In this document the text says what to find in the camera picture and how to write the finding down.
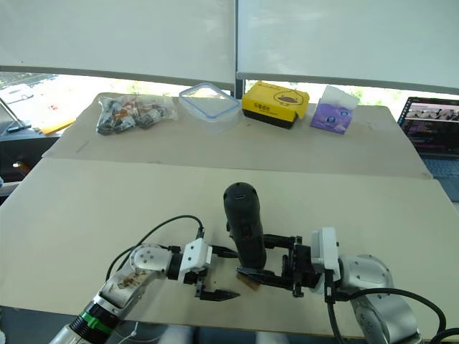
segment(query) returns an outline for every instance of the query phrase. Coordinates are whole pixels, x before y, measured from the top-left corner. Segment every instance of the white blind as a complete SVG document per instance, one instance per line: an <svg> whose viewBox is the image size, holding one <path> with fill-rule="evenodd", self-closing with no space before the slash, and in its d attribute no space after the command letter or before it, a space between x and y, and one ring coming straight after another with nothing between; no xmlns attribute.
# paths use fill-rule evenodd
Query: white blind
<svg viewBox="0 0 459 344"><path fill-rule="evenodd" d="M234 84L228 0L2 0L0 66Z"/></svg>
<svg viewBox="0 0 459 344"><path fill-rule="evenodd" d="M244 0L238 27L240 78L459 92L457 0Z"/></svg>

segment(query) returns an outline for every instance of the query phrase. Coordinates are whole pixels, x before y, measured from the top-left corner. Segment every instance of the purple tissue box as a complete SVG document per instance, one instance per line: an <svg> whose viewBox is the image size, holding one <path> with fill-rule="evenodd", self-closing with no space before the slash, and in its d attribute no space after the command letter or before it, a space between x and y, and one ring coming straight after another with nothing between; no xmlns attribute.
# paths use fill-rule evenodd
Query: purple tissue box
<svg viewBox="0 0 459 344"><path fill-rule="evenodd" d="M352 110L329 104L317 104L311 127L344 134L351 124Z"/></svg>

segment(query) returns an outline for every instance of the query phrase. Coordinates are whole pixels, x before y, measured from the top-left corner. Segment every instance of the tissue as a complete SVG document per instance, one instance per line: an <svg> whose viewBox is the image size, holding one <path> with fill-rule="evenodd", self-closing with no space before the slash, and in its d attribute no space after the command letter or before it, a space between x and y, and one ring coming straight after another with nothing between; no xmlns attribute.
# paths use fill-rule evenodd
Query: tissue
<svg viewBox="0 0 459 344"><path fill-rule="evenodd" d="M351 124L352 111L359 99L333 86L327 86L319 100L311 127L344 134Z"/></svg>

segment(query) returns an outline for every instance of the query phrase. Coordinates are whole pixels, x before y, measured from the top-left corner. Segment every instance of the laptop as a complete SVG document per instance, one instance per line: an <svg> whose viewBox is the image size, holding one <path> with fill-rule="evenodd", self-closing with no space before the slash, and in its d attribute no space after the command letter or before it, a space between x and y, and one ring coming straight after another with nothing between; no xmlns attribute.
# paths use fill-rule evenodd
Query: laptop
<svg viewBox="0 0 459 344"><path fill-rule="evenodd" d="M409 97L398 123L451 201L459 202L459 100Z"/></svg>

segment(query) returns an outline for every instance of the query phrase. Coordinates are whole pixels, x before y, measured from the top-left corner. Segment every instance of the parked car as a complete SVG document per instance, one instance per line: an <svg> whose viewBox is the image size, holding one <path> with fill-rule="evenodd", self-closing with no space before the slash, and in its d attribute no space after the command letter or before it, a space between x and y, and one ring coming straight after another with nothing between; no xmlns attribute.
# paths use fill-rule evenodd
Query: parked car
<svg viewBox="0 0 459 344"><path fill-rule="evenodd" d="M26 100L32 98L33 96L34 93L32 89L26 84L9 86L0 90L0 98L7 104L19 102L20 100Z"/></svg>

